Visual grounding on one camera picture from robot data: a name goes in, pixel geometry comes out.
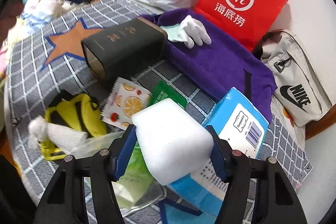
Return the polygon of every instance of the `plaid bedsheet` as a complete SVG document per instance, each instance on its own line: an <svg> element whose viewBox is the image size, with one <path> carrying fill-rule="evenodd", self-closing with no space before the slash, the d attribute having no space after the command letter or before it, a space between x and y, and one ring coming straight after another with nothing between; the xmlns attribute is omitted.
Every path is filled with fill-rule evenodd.
<svg viewBox="0 0 336 224"><path fill-rule="evenodd" d="M18 159L24 175L24 184L33 200L41 198L57 169L57 164L45 161L38 150L31 150L28 147L29 121L38 115L43 115L49 103L62 89L72 94L86 92L100 101L105 100L110 92L93 77L85 61L74 57L63 55L41 70L48 53L53 49L44 37L66 32L79 18L84 19L88 28L109 27L146 13L150 14L151 11L132 0L101 0L53 20L14 46L7 68L6 100L11 119L6 121L6 130L12 142L14 156ZM160 80L164 80L187 99L186 111L199 123L202 123L215 107L213 100L166 61L149 67L132 80L150 91ZM259 158L265 159L271 155L279 160L294 189L298 191L311 166L305 152L295 144L279 120L274 117L268 127ZM256 181L251 180L244 223L251 221L255 187ZM176 194L167 191L168 198L187 204ZM96 223L88 185L85 193L90 223ZM125 222L130 224L157 224L160 221L160 210L155 204L125 218Z"/></svg>

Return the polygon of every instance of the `nike logo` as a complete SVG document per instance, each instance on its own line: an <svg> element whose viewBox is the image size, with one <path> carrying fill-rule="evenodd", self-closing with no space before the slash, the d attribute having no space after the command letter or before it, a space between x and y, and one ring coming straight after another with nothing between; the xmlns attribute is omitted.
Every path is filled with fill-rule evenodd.
<svg viewBox="0 0 336 224"><path fill-rule="evenodd" d="M288 90L290 90L295 98L295 100L288 94ZM280 94L290 101L292 104L296 105L300 109L302 109L304 112L307 112L303 109L304 105L310 104L310 100L308 98L308 95L303 88L301 84L297 86L292 85L283 85L280 87Z"/></svg>

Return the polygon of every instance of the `nike swoosh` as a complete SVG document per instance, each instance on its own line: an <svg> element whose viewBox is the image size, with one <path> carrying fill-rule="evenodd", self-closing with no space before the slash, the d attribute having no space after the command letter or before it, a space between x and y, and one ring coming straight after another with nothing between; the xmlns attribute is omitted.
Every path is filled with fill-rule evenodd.
<svg viewBox="0 0 336 224"><path fill-rule="evenodd" d="M290 101L292 104L296 105L298 108L301 108L304 112L307 112L303 109L303 107L301 105L299 105L292 97L290 97L290 95L288 94L288 89L291 88L291 85L283 85L282 87L280 87L280 94L287 99L288 101Z"/></svg>

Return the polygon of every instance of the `label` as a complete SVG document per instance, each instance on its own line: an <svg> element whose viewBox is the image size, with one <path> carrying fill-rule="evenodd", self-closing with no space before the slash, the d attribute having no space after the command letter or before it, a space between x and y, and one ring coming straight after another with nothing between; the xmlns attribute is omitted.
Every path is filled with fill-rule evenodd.
<svg viewBox="0 0 336 224"><path fill-rule="evenodd" d="M232 149L256 158L264 135L265 131L257 119L241 104L237 104L219 138L227 140ZM228 183L223 183L216 176L211 161L204 168L191 173L190 177L217 198L224 199Z"/></svg>
<svg viewBox="0 0 336 224"><path fill-rule="evenodd" d="M227 140L232 149L256 158L265 131L258 120L241 104L237 104L219 138Z"/></svg>
<svg viewBox="0 0 336 224"><path fill-rule="evenodd" d="M224 199L228 183L222 182L222 180L216 176L211 161L209 161L203 169L191 173L190 177L217 198L221 200Z"/></svg>

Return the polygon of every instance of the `purple towel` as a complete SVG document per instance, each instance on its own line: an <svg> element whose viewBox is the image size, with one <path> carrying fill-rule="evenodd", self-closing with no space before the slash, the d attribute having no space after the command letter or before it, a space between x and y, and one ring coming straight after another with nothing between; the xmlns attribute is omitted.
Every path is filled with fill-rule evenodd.
<svg viewBox="0 0 336 224"><path fill-rule="evenodd" d="M246 72L251 74L251 102L271 122L271 96L277 86L272 72L237 40L230 37L205 17L188 9L164 12L162 15L142 17L158 26L181 23L187 16L201 21L211 38L211 45L195 44L192 49L183 43L167 42L164 55L181 72L193 80L202 90L217 100L235 87L241 93L246 90Z"/></svg>

